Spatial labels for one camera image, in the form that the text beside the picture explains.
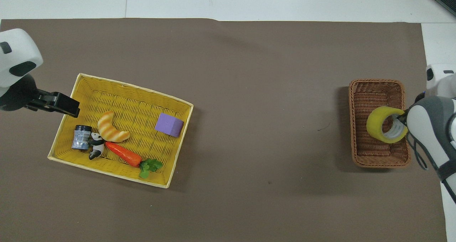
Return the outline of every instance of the orange carrot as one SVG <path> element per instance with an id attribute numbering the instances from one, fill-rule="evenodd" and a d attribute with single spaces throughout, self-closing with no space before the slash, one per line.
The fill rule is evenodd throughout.
<path id="1" fill-rule="evenodd" d="M 130 166 L 139 167 L 142 161 L 141 156 L 138 154 L 116 144 L 107 141 L 105 143 L 106 147 L 114 152 L 117 156 L 120 156 L 121 159 L 125 160 Z"/>

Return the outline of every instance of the brown tablecloth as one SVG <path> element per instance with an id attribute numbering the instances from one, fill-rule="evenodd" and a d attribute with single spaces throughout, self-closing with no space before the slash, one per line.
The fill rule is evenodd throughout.
<path id="1" fill-rule="evenodd" d="M 39 89 L 78 73 L 195 105 L 169 189 L 49 161 L 61 114 L 0 112 L 2 241 L 445 241 L 438 178 L 352 162 L 348 89 L 425 89 L 413 23 L 2 20 L 44 64 Z"/>

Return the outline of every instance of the small bottle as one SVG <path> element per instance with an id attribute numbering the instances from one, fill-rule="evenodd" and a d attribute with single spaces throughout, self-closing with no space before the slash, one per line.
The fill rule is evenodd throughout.
<path id="1" fill-rule="evenodd" d="M 73 146 L 74 149 L 88 149 L 88 138 L 92 132 L 92 127 L 88 125 L 77 125 L 74 129 Z"/>

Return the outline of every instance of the black lid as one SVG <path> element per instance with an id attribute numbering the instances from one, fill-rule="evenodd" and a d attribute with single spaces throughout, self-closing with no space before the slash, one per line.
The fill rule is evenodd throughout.
<path id="1" fill-rule="evenodd" d="M 78 131 L 89 131 L 91 132 L 92 131 L 92 127 L 91 126 L 88 126 L 88 125 L 81 125 L 81 124 L 78 124 L 75 128 L 75 130 L 78 130 Z"/>

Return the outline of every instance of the basket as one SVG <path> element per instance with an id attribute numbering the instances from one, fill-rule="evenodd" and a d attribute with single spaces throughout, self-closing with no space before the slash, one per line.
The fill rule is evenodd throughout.
<path id="1" fill-rule="evenodd" d="M 353 161 L 361 167 L 399 168 L 410 162 L 405 138 L 388 144 L 369 135 L 369 114 L 381 106 L 404 109 L 404 86 L 397 80 L 358 79 L 349 86 L 350 134 Z M 383 132 L 392 126 L 391 117 L 383 123 Z"/>
<path id="2" fill-rule="evenodd" d="M 78 75 L 71 97 L 80 102 L 81 110 L 76 119 L 63 116 L 49 152 L 50 160 L 133 182 L 169 187 L 192 115 L 192 104 L 150 89 L 86 74 Z M 71 148 L 75 126 L 90 125 L 98 132 L 98 119 L 109 110 L 114 111 L 114 127 L 131 134 L 119 145 L 139 154 L 143 160 L 158 159 L 163 163 L 163 167 L 151 172 L 147 179 L 139 177 L 139 168 L 128 165 L 106 147 L 101 156 L 93 160 L 88 159 L 90 150 Z M 184 121 L 178 138 L 154 130 L 162 112 Z"/>

